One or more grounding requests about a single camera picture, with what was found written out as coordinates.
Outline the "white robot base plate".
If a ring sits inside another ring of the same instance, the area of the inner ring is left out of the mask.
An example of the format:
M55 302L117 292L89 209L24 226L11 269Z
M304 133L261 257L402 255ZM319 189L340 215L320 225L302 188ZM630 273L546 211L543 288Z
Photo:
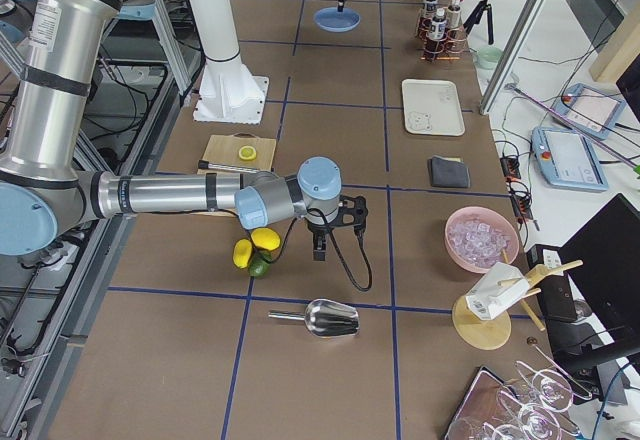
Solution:
M193 118L197 122L219 122L238 124L259 124L262 120L269 78L253 76L256 89L241 89L239 104L233 105L233 95L227 91L225 79L221 78L217 87L214 81L204 75L199 88Z

